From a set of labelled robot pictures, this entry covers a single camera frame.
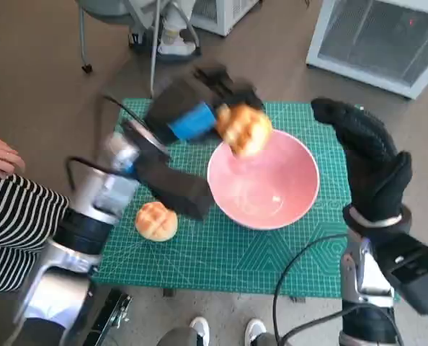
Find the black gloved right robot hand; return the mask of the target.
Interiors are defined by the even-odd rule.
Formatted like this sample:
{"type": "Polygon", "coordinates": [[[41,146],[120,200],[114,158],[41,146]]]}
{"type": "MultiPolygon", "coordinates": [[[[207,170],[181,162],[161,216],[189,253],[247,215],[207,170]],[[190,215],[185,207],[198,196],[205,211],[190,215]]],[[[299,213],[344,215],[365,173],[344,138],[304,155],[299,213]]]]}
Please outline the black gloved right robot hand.
{"type": "Polygon", "coordinates": [[[347,165],[351,206],[370,223],[400,218],[403,194],[412,178],[408,151],[398,151],[384,123],[371,112],[318,97],[311,101],[315,120],[330,125],[347,165]]]}

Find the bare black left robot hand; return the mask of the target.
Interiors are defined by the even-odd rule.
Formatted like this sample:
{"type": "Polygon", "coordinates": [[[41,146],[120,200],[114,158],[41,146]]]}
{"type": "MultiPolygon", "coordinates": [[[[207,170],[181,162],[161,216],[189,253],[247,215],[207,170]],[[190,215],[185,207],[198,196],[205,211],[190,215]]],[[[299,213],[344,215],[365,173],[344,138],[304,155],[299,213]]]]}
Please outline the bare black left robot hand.
{"type": "Polygon", "coordinates": [[[144,123],[162,142],[199,141],[214,131],[217,110],[248,105],[263,110],[263,102],[247,80],[232,79],[220,63],[194,67],[176,77],[152,100],[144,123]]]}

